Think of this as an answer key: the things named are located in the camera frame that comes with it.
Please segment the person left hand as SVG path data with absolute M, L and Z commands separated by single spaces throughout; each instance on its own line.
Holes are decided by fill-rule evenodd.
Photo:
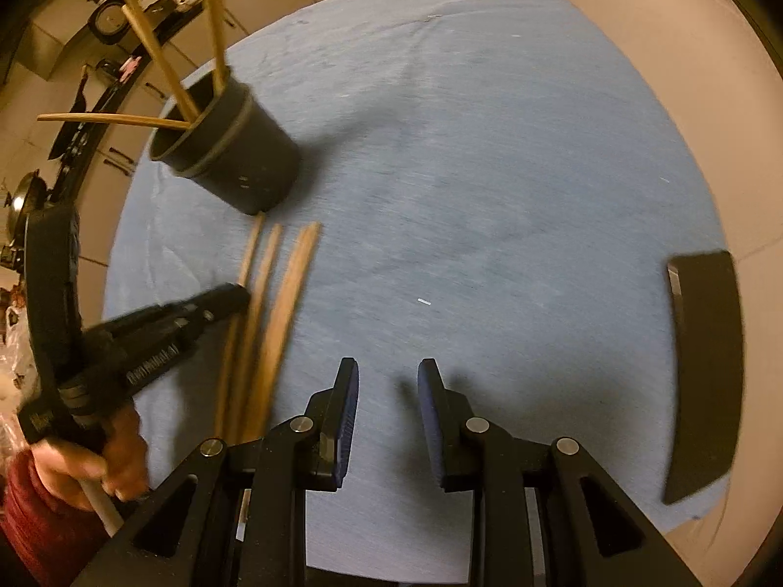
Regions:
M 33 445 L 35 469 L 44 488 L 71 507 L 91 512 L 81 481 L 94 481 L 108 496 L 129 502 L 150 488 L 147 443 L 140 435 L 140 417 L 127 403 L 109 421 L 109 437 L 101 454 L 62 440 Z

